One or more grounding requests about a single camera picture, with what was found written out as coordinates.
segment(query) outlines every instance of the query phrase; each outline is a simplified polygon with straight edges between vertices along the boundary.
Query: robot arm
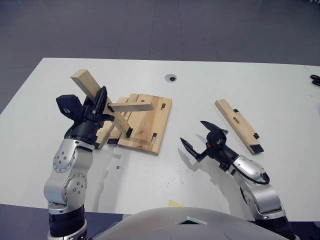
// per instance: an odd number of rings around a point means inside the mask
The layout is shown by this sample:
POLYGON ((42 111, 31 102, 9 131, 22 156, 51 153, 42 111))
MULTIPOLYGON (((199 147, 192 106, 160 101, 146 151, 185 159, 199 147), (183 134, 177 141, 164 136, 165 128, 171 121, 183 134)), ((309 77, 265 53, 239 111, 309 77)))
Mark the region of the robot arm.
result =
POLYGON ((215 159, 220 169, 228 171, 233 176, 240 186, 242 197, 257 225, 287 239, 296 239, 286 217, 285 209, 277 192, 269 183, 270 179, 264 168, 257 162, 238 155, 226 145, 228 131, 207 121, 201 121, 201 123, 210 130, 206 137, 206 150, 199 154, 181 138, 186 150, 198 162, 201 162, 206 156, 215 159))
POLYGON ((62 95, 56 101, 61 113, 74 124, 53 158, 52 172, 44 186, 50 225, 47 239, 82 240, 87 234, 84 203, 96 134, 103 121, 112 121, 113 116, 103 114, 105 86, 96 94, 95 103, 87 98, 82 105, 75 95, 62 95))

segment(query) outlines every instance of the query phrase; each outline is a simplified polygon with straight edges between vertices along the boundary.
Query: wooden panel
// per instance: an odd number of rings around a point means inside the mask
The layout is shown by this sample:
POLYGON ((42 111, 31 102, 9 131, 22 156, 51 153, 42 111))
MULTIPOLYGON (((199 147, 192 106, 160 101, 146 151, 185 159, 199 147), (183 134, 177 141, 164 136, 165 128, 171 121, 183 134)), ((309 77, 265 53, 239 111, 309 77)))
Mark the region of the wooden panel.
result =
POLYGON ((127 102, 127 103, 109 103, 109 108, 112 108, 114 112, 141 112, 150 111, 154 109, 152 102, 127 102))
POLYGON ((159 96, 140 94, 137 102, 152 102, 152 111, 133 111, 128 123, 133 128, 129 138, 121 135, 118 145, 137 151, 158 155, 172 100, 159 96))
POLYGON ((264 151, 258 140, 254 137, 253 127, 241 114, 236 113, 225 99, 215 101, 215 105, 252 154, 264 151))
MULTIPOLYGON (((138 99, 139 94, 131 93, 127 103, 135 103, 138 99)), ((131 112, 124 112, 122 115, 124 116, 124 119, 128 121, 128 118, 130 117, 131 112)), ((107 144, 118 144, 119 138, 121 137, 121 132, 115 127, 112 129, 109 139, 107 141, 107 144)))
MULTIPOLYGON (((126 103, 127 100, 128 100, 127 97, 121 96, 118 99, 117 103, 126 103)), ((110 136, 113 130, 117 130, 120 133, 120 131, 116 127, 114 128, 114 124, 111 121, 105 121, 103 123, 103 127, 100 128, 96 133, 97 139, 95 142, 98 144, 97 146, 98 149, 105 144, 105 142, 107 141, 108 137, 110 136)))
MULTIPOLYGON (((79 88, 81 88, 81 90, 94 102, 100 86, 90 72, 86 69, 80 69, 73 74, 71 78, 75 84, 77 84, 79 88)), ((112 103, 109 97, 107 98, 107 103, 112 103)), ((105 106, 104 112, 114 116, 113 124, 120 130, 120 132, 126 133, 129 130, 130 125, 120 112, 111 112, 108 106, 105 106)))

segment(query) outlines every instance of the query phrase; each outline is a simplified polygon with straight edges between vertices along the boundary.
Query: gray floor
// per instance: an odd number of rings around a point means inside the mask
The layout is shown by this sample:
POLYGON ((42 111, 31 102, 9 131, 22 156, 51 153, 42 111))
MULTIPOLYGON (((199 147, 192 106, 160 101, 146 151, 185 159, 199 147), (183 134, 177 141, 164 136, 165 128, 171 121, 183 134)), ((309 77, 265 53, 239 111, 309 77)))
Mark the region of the gray floor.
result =
POLYGON ((0 0, 0 113, 43 57, 320 66, 308 0, 0 0))

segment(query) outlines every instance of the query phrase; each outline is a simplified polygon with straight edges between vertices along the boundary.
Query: yellow sticky note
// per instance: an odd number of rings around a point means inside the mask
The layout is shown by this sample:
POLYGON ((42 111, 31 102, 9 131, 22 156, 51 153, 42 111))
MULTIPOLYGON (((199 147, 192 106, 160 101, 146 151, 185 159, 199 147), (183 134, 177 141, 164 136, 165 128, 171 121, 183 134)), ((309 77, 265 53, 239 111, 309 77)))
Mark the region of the yellow sticky note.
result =
POLYGON ((169 199, 168 207, 184 207, 184 205, 169 199))

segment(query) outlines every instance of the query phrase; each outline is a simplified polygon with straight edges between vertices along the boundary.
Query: white table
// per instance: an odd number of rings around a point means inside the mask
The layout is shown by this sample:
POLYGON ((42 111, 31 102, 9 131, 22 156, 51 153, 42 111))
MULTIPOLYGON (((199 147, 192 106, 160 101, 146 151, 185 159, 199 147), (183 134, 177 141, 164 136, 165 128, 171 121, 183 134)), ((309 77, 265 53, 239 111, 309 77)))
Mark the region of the white table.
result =
POLYGON ((0 115, 0 203, 47 207, 43 187, 72 124, 55 98, 84 100, 70 79, 78 69, 113 101, 130 93, 172 98, 159 156, 110 145, 94 152, 86 211, 134 214, 171 199, 251 220, 233 179, 210 158, 195 163, 180 142, 204 150, 205 120, 228 129, 227 145, 264 166, 290 221, 320 221, 320 88, 309 78, 320 67, 287 64, 44 58, 0 115), (251 155, 214 105, 222 98, 253 125, 265 152, 251 155))

